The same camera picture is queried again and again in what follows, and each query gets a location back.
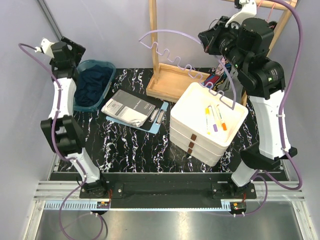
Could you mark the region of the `navy blue mesh shorts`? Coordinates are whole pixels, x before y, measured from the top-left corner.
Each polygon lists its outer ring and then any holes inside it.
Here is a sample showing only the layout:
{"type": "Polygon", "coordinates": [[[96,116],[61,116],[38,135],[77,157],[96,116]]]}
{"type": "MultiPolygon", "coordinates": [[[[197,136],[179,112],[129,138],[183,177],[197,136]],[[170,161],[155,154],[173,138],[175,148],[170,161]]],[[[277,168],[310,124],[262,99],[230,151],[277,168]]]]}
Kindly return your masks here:
{"type": "Polygon", "coordinates": [[[95,105],[103,95],[112,73],[112,68],[97,64],[80,72],[74,94],[76,104],[80,107],[95,105]]]}

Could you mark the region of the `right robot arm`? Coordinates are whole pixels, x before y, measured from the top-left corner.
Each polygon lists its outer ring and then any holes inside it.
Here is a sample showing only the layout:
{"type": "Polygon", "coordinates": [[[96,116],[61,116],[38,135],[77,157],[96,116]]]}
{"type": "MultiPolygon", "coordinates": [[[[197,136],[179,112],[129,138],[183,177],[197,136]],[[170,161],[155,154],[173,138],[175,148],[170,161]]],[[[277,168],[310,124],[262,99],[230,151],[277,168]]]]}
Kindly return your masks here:
{"type": "Polygon", "coordinates": [[[222,194],[235,199],[250,189],[258,171],[274,170],[283,159],[298,154],[285,129],[285,73],[267,56],[273,37],[271,24],[255,17],[238,23],[222,16],[213,27],[198,34],[205,53],[223,56],[236,69],[256,114],[259,141],[241,151],[239,166],[221,187],[222,194]]]}

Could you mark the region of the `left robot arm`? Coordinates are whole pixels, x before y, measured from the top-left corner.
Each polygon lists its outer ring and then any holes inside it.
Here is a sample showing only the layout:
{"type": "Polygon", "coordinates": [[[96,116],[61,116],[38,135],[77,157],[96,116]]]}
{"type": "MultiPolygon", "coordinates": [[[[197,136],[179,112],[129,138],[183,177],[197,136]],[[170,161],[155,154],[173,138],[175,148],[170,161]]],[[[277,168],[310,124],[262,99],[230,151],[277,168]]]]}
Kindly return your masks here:
{"type": "Polygon", "coordinates": [[[73,117],[77,66],[86,49],[62,37],[57,42],[43,38],[37,50],[51,58],[49,73],[54,86],[52,109],[48,119],[41,121],[41,130],[52,151],[80,174],[81,191],[90,197],[103,198],[108,194],[107,181],[89,157],[84,132],[73,117]]]}

